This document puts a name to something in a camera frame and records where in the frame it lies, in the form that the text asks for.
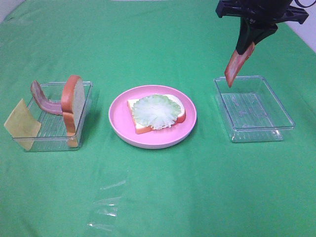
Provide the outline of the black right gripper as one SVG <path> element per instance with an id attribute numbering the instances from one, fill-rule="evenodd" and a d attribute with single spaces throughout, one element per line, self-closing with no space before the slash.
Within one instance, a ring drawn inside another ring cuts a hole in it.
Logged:
<path id="1" fill-rule="evenodd" d="M 236 51 L 243 55 L 252 43 L 256 45 L 273 35 L 278 30 L 277 23 L 306 21 L 308 12 L 291 3 L 290 0 L 220 0 L 215 12 L 220 18 L 240 18 Z"/>

